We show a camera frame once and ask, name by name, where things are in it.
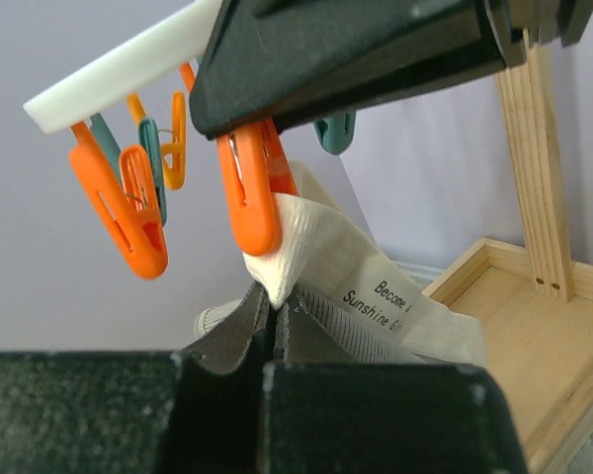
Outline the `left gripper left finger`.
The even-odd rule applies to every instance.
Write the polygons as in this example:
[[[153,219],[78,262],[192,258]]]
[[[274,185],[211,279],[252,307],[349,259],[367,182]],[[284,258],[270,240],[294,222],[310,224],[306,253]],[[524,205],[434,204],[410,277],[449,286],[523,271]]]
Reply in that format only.
[[[0,353],[0,473],[251,473],[274,316],[253,284],[166,352]]]

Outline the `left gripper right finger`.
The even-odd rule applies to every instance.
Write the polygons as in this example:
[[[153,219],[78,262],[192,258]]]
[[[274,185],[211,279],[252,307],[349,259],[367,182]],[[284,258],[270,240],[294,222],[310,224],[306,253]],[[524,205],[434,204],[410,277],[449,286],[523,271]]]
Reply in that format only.
[[[505,396],[484,369],[350,360],[299,294],[263,370],[265,473],[524,473]]]

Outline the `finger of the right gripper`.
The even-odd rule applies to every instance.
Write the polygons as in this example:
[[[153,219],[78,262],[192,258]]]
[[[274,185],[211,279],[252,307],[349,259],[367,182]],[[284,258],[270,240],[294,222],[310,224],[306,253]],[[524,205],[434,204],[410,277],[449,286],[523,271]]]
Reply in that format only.
[[[505,1],[226,1],[190,99],[207,138],[287,129],[523,63]]]

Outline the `grey underwear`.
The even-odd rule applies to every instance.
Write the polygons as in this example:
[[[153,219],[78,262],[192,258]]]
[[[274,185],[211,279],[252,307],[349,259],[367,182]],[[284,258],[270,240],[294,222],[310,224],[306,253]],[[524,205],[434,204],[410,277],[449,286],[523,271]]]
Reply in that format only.
[[[426,294],[337,207],[301,162],[297,195],[276,196],[283,241],[243,257],[273,308],[290,294],[340,347],[362,363],[457,363],[484,367],[481,323]]]

